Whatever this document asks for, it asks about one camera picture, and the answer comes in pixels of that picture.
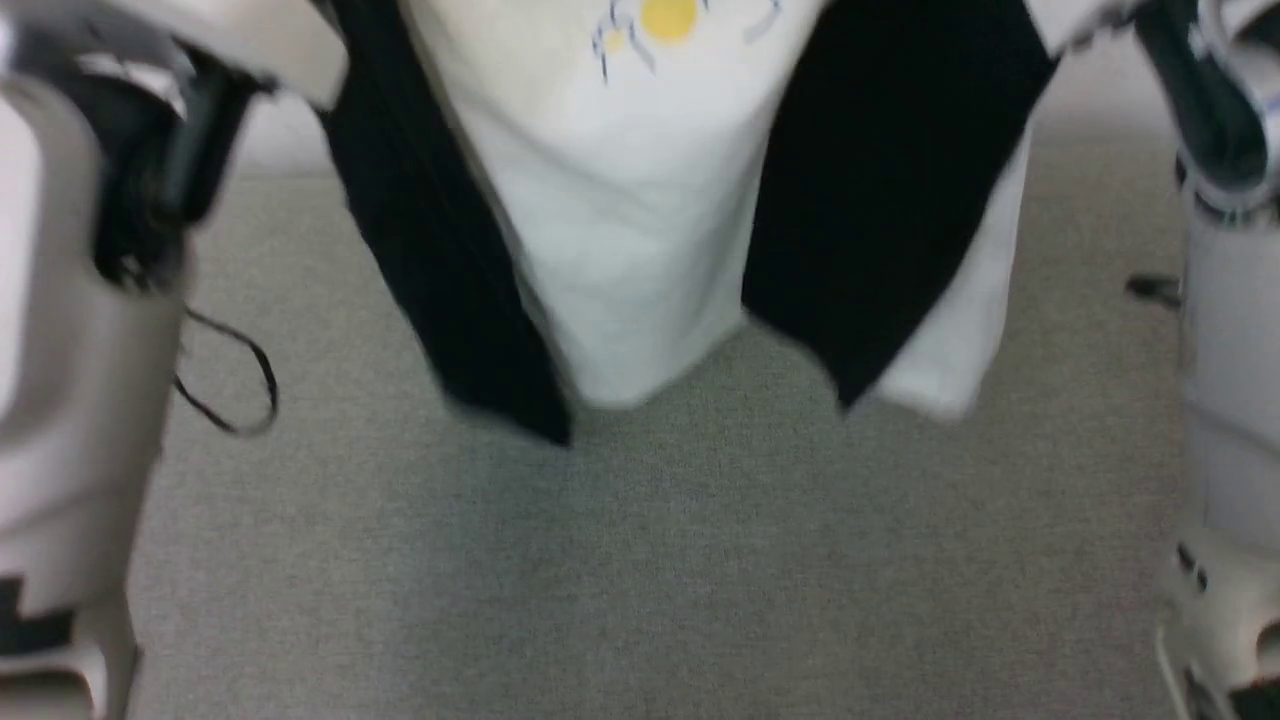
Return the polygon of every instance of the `wire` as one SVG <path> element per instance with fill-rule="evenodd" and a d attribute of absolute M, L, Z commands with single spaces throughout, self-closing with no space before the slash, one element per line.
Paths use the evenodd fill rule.
<path fill-rule="evenodd" d="M 266 383 L 266 395 L 270 402 L 270 407 L 266 413 L 266 416 L 257 420 L 256 423 L 246 425 L 234 425 L 225 418 L 223 418 L 218 411 L 206 405 L 204 401 L 196 398 L 191 393 L 191 391 L 187 389 L 186 383 L 182 382 L 182 375 L 174 378 L 173 382 L 173 386 L 178 391 L 178 395 L 180 395 L 182 398 L 186 400 L 197 413 L 200 413 L 210 423 L 212 423 L 215 428 L 223 430 L 229 436 L 253 438 L 265 434 L 269 429 L 271 429 L 271 425 L 275 424 L 276 418 L 279 418 L 280 415 L 280 386 L 275 379 L 275 372 L 271 369 L 271 359 L 268 357 L 266 351 L 262 350 L 262 346 L 260 346 L 257 342 L 253 341 L 253 338 L 246 336 L 244 333 L 237 331 L 236 328 L 219 323 L 218 320 L 214 320 L 207 315 L 192 310 L 191 307 L 187 307 L 187 316 L 191 318 L 193 322 L 205 325 L 206 328 L 224 337 L 234 340 L 236 342 L 248 347 L 250 351 L 253 352 L 253 357 L 257 360 L 257 366 L 262 372 L 262 379 Z"/>

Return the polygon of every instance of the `shirt print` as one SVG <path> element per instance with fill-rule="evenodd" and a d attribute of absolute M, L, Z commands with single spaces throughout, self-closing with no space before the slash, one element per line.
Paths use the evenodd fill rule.
<path fill-rule="evenodd" d="M 782 0 L 753 1 L 762 5 L 762 14 L 742 29 L 746 44 L 764 37 L 782 14 Z M 655 49 L 687 41 L 701 18 L 710 13 L 712 0 L 609 0 L 609 9 L 591 36 L 591 53 L 600 63 L 604 83 L 609 82 L 609 63 L 626 53 L 657 73 Z"/>

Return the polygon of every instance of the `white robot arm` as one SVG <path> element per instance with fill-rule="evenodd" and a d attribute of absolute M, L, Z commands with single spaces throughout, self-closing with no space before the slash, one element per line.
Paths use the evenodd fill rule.
<path fill-rule="evenodd" d="M 1055 51 L 1135 26 L 1178 119 L 1187 274 L 1130 284 L 1183 320 L 1194 492 L 1160 666 L 1180 720 L 1277 719 L 1280 0 L 1027 3 Z M 186 77 L 184 114 L 86 72 L 96 53 Z M 0 717 L 124 720 L 186 231 L 252 96 L 326 106 L 344 72 L 311 0 L 0 0 Z"/>
<path fill-rule="evenodd" d="M 91 54 L 183 77 L 183 115 Z M 125 716 L 187 231 L 251 99 L 326 106 L 344 73 L 307 0 L 0 0 L 0 717 Z"/>

